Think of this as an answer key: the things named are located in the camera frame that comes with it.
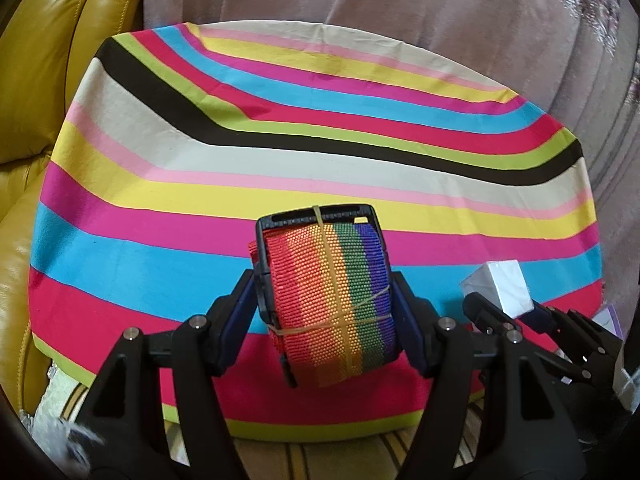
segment striped cushion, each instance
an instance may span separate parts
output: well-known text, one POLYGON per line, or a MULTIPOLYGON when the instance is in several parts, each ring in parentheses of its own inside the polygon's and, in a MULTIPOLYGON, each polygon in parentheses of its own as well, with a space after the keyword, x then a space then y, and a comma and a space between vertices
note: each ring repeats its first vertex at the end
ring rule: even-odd
MULTIPOLYGON (((170 330, 230 292, 256 219, 332 203, 375 208, 391 266, 441 314, 464 320, 459 283, 487 260, 519 260, 541 303, 600 304, 580 145, 534 104, 366 32, 187 23, 107 40, 86 72, 36 215, 36 345, 90 384, 127 326, 170 330)), ((256 316, 216 389, 235 436, 309 442, 415 424, 429 384, 401 354, 289 388, 256 316)), ((169 374, 162 399, 177 420, 169 374)))

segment yellow stripe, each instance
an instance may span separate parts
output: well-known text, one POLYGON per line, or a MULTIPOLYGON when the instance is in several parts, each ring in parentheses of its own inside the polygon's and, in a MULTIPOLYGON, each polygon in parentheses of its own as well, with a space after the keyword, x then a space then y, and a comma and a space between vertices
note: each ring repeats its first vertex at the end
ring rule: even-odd
MULTIPOLYGON (((327 241, 331 248, 335 249, 332 251, 332 259, 334 261, 335 273, 338 282, 338 291, 340 293, 340 298, 336 298, 335 294, 329 292, 329 290, 333 291, 333 283, 330 281, 330 276, 327 276, 327 272, 322 272, 322 276, 325 280, 325 290, 327 291, 327 299, 329 304, 335 304, 338 307, 338 301, 344 301, 346 304, 341 306, 339 309, 339 313, 343 314, 340 321, 345 321, 347 323, 353 323, 355 321, 355 314, 353 312, 353 301, 351 301, 351 295, 349 292, 348 286, 348 278, 347 278, 347 269, 344 264, 344 257, 342 256, 342 250, 340 249, 340 240, 338 240, 338 235, 335 233, 335 230, 332 226, 325 229, 325 234, 327 241)), ((321 252, 319 254, 324 255, 325 258, 327 256, 324 253, 324 246, 322 247, 321 252)), ((360 343, 360 338, 358 337, 358 332, 355 325, 347 326, 344 329, 344 332, 347 335, 348 348, 347 345, 344 344, 344 337, 341 336, 338 338, 338 341, 344 344, 344 351, 349 353, 350 358, 352 359, 352 374, 354 376, 360 375, 362 373, 362 345, 360 343)), ((347 377, 351 376, 349 371, 347 370, 347 377)))
POLYGON ((364 420, 362 422, 345 422, 343 424, 289 425, 263 424, 260 422, 245 422, 243 420, 228 420, 226 422, 233 436, 252 440, 267 440, 270 442, 331 442, 334 440, 348 440, 363 436, 376 435, 413 426, 420 422, 422 410, 402 415, 364 420))
MULTIPOLYGON (((318 227, 321 240, 322 240, 322 248, 324 249, 324 258, 319 259, 321 264, 321 269, 324 270, 324 261, 326 260, 326 270, 328 270, 329 277, 331 279, 331 283, 327 283, 326 275, 327 272, 322 272, 321 275, 324 277, 324 291, 327 293, 329 291, 329 286, 334 290, 333 297, 331 298, 329 295, 325 296, 330 303, 335 303, 335 307, 337 309, 337 313, 339 316, 343 316, 342 310, 342 302, 340 301, 342 298, 340 297, 340 288, 338 288, 338 277, 336 276, 335 266, 334 266, 334 256, 332 254, 331 247, 329 245, 329 240, 326 236, 326 231, 324 229, 324 224, 322 223, 322 215, 320 213, 320 208, 315 205, 314 212, 316 213, 316 219, 318 220, 318 227)), ((343 323, 339 323, 340 326, 340 336, 342 339, 342 344, 344 345, 344 353, 342 357, 344 357, 344 365, 346 366, 346 374, 347 377, 351 377, 353 373, 353 361, 351 359, 351 338, 349 337, 349 329, 343 323)))
POLYGON ((443 160, 451 160, 480 168, 499 170, 526 170, 535 168, 542 162, 552 159, 562 152, 575 137, 566 128, 561 128, 537 148, 524 153, 511 155, 486 155, 482 153, 461 152, 450 148, 441 148, 412 140, 396 139, 378 134, 345 130, 317 124, 279 123, 274 121, 255 121, 249 119, 240 108, 215 96, 207 94, 187 78, 163 64, 143 47, 133 36, 116 38, 131 54, 152 70, 168 85, 197 106, 213 122, 230 130, 282 135, 303 135, 322 137, 332 140, 349 140, 371 146, 394 148, 419 155, 429 155, 443 160))
POLYGON ((484 234, 492 237, 557 240, 569 238, 595 222, 593 200, 556 219, 518 218, 466 208, 419 205, 390 200, 301 191, 253 189, 143 180, 109 160, 66 122, 52 160, 86 190, 127 208, 257 219, 274 211, 313 204, 370 203, 383 228, 442 234, 484 234))
POLYGON ((254 41, 227 40, 202 36, 197 25, 187 24, 191 33, 199 38, 200 43, 210 52, 219 52, 228 56, 242 57, 254 61, 262 61, 291 68, 299 68, 321 74, 351 77, 363 81, 412 88, 444 97, 454 97, 471 103, 498 101, 506 103, 517 94, 511 89, 494 91, 466 88, 430 76, 419 75, 369 61, 348 59, 321 52, 302 52, 295 48, 273 46, 254 41))
MULTIPOLYGON (((300 237, 303 237, 303 243, 309 243, 309 247, 312 248, 312 251, 315 253, 314 257, 318 262, 326 262, 326 255, 324 251, 324 244, 322 243, 320 231, 318 226, 311 226, 305 234, 296 235, 295 238, 290 238, 289 241, 289 250, 294 251, 294 244, 296 240, 299 240, 300 237)), ((318 303, 318 292, 322 294, 321 300, 330 309, 327 312, 329 317, 333 317, 338 313, 337 305, 335 301, 332 303, 332 299, 334 298, 334 289, 332 286, 331 277, 329 277, 328 267, 325 268, 325 272, 322 272, 319 276, 319 280, 322 282, 321 290, 315 290, 310 286, 302 286, 300 288, 300 302, 301 304, 316 304, 318 303)), ((308 310, 303 310, 301 312, 303 319, 305 320, 305 324, 313 324, 318 322, 318 318, 313 316, 313 313, 308 310)), ((314 364, 314 373, 315 380, 319 386, 326 386, 328 384, 334 384, 336 382, 342 381, 346 378, 343 373, 342 367, 338 365, 338 357, 344 359, 345 352, 343 352, 337 356, 334 355, 330 360, 327 359, 326 352, 324 349, 327 345, 329 345, 332 349, 339 349, 343 343, 343 338, 341 335, 340 328, 331 328, 327 330, 316 330, 308 333, 309 338, 309 351, 313 359, 314 364)))

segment red stripe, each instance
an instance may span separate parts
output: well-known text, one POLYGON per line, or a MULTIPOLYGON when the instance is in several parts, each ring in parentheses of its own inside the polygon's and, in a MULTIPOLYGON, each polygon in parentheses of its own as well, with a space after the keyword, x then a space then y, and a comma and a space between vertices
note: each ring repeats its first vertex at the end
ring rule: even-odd
MULTIPOLYGON (((47 167, 40 201, 84 232, 149 246, 246 257, 249 242, 255 240, 253 220, 111 205, 85 190, 54 162, 47 167)), ((598 225, 594 223, 564 240, 389 230, 384 235, 392 265, 483 264, 513 259, 527 262, 582 254, 598 243, 598 225)))
POLYGON ((487 155, 529 152, 549 140, 553 134, 562 128, 562 124, 558 123, 550 115, 543 114, 531 126, 517 132, 484 135, 367 116, 281 105, 242 92, 201 72, 178 56, 152 30, 140 32, 136 35, 136 39, 152 56, 169 68, 187 78, 207 94, 234 104, 248 118, 254 121, 318 124, 332 128, 411 140, 460 152, 484 153, 487 155))
MULTIPOLYGON (((592 316, 600 290, 598 280, 548 304, 592 316)), ((155 333, 178 325, 99 300, 34 269, 30 269, 29 292, 33 332, 94 374, 126 327, 155 333)), ((402 354, 383 368, 334 386, 289 388, 269 337, 248 334, 236 364, 214 384, 226 418, 265 424, 340 424, 420 410, 431 383, 421 379, 402 354)), ((161 386, 163 402, 175 405, 170 371, 161 373, 161 386)), ((479 387, 476 382, 474 390, 479 387)))

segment white paper box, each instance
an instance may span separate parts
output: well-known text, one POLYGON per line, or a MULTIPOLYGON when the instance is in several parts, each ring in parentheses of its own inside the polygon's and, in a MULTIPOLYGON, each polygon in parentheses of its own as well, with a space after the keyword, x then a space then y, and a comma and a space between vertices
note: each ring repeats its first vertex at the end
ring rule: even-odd
POLYGON ((463 294, 479 292, 516 319, 533 310, 527 283, 517 260, 487 262, 460 282, 463 294))

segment rainbow strap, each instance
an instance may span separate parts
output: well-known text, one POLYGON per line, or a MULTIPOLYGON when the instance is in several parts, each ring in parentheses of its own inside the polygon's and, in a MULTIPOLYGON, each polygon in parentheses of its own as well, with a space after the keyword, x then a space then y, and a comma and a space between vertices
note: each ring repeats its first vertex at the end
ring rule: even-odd
POLYGON ((398 357, 389 275, 371 224, 320 222, 264 238, 280 325, 270 333, 299 386, 328 386, 398 357))

